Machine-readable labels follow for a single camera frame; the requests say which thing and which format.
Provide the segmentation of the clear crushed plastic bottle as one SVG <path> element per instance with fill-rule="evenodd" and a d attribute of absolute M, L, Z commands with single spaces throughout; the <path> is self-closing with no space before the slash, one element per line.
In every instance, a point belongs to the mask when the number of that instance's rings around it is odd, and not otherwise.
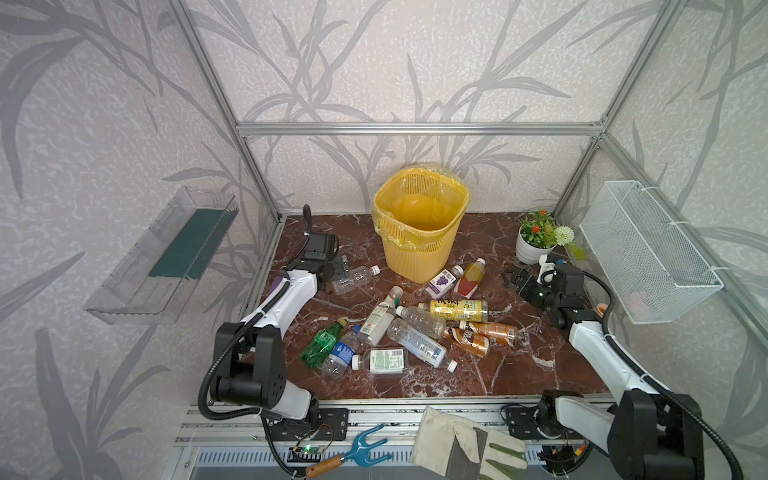
<path fill-rule="evenodd" d="M 368 285 L 380 272 L 381 270 L 378 265 L 357 267 L 350 270 L 345 278 L 332 281 L 332 291 L 336 295 L 345 295 L 353 292 Z"/>

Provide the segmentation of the white green label bottle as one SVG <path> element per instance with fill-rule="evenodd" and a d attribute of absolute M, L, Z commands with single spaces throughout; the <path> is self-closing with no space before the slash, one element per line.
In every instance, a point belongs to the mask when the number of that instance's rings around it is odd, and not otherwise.
<path fill-rule="evenodd" d="M 396 308 L 404 294 L 400 286 L 394 286 L 363 323 L 360 334 L 365 343 L 377 346 L 396 316 Z"/>

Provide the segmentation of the green plastic bottle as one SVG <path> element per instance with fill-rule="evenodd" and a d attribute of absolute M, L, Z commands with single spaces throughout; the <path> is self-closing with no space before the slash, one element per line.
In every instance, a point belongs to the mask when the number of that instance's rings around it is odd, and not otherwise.
<path fill-rule="evenodd" d="M 310 369 L 318 369 L 341 338 L 347 324 L 348 320 L 342 317 L 321 329 L 302 350 L 300 358 L 303 363 Z"/>

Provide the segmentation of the yellow label tea bottle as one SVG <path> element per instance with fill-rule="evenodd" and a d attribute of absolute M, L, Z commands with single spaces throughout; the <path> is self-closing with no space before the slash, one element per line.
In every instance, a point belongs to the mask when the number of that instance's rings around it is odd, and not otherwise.
<path fill-rule="evenodd" d="M 485 300 L 460 300 L 419 303 L 418 307 L 432 315 L 453 321 L 485 323 L 489 321 L 488 302 Z"/>

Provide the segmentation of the red juice bottle yellow cap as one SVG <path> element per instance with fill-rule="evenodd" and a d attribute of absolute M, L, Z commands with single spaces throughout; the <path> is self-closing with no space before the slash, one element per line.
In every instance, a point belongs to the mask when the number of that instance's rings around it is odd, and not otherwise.
<path fill-rule="evenodd" d="M 486 261 L 478 258 L 465 270 L 455 285 L 454 291 L 463 298 L 470 299 L 477 291 L 485 276 Z"/>

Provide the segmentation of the square green label bottle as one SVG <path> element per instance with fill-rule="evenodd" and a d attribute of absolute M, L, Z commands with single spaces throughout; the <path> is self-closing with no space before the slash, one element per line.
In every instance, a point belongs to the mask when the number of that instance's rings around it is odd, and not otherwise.
<path fill-rule="evenodd" d="M 351 368 L 371 375 L 401 375 L 408 369 L 407 354 L 403 348 L 370 349 L 354 355 Z"/>

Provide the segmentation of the purple grape label bottle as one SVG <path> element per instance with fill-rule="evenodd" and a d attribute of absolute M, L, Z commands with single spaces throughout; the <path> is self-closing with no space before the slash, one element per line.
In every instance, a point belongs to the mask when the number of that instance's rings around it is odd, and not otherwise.
<path fill-rule="evenodd" d="M 443 269 L 433 277 L 424 287 L 424 291 L 433 300 L 439 300 L 447 295 L 464 274 L 460 265 Z"/>

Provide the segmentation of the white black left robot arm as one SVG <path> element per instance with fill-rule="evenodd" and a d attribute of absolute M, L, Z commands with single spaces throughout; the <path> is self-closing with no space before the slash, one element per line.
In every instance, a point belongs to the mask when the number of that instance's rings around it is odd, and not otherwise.
<path fill-rule="evenodd" d="M 335 275 L 334 234 L 315 232 L 309 205 L 303 207 L 304 243 L 276 277 L 266 299 L 240 322 L 216 332 L 213 362 L 198 392 L 200 414 L 212 421 L 248 415 L 319 425 L 319 404 L 286 376 L 284 337 L 306 303 Z"/>

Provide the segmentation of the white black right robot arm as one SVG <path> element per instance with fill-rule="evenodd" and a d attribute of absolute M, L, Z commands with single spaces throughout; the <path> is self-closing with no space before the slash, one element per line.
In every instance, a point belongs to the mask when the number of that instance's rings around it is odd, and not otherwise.
<path fill-rule="evenodd" d="M 616 296 L 598 276 L 573 265 L 546 263 L 538 276 L 505 271 L 505 286 L 548 314 L 608 388 L 613 406 L 600 408 L 583 396 L 547 390 L 535 410 L 540 434 L 556 439 L 579 434 L 608 456 L 623 479 L 702 479 L 704 442 L 723 455 L 734 479 L 744 476 L 737 456 L 702 417 L 698 403 L 648 373 L 619 344 L 609 318 Z"/>

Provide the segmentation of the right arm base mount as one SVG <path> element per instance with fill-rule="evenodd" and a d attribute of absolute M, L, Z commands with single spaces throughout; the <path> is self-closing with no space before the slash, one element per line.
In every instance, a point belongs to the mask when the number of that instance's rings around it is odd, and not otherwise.
<path fill-rule="evenodd" d="M 500 408 L 502 421 L 510 436 L 531 443 L 582 444 L 585 438 L 561 426 L 541 427 L 537 422 L 538 408 L 532 405 L 507 404 Z"/>

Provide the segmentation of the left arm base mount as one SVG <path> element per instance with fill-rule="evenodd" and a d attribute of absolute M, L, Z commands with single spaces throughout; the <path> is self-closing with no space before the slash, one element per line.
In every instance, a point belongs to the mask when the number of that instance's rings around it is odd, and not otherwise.
<path fill-rule="evenodd" d="M 267 425 L 276 441 L 341 441 L 347 437 L 349 413 L 347 408 L 320 408 L 304 420 L 268 420 Z"/>

